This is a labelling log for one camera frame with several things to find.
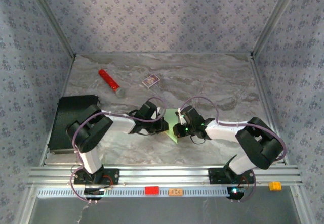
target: gray marble table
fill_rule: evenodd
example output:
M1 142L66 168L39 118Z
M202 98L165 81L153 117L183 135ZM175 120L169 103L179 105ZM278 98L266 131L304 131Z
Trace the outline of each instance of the gray marble table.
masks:
M105 69L126 90L122 99L98 75ZM151 74L160 82L150 89L142 80ZM164 98L168 108L179 108L192 96L206 96L220 109L220 119L265 119L247 54L110 54L78 55L65 96L96 94L101 108L125 113L139 108L149 97ZM214 117L208 101L191 102L204 117ZM176 145L166 134L144 137L108 132L99 144L103 164L224 164L241 152L238 143L190 138ZM47 164L75 163L74 154L48 155Z

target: patterned wallpaper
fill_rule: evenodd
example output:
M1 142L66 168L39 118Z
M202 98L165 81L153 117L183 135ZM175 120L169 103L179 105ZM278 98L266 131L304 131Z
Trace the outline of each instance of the patterned wallpaper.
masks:
M258 65L289 159L324 223L324 0L291 0Z
M0 0L0 223L39 164L71 59L34 0Z
M47 0L74 52L249 52L277 0Z

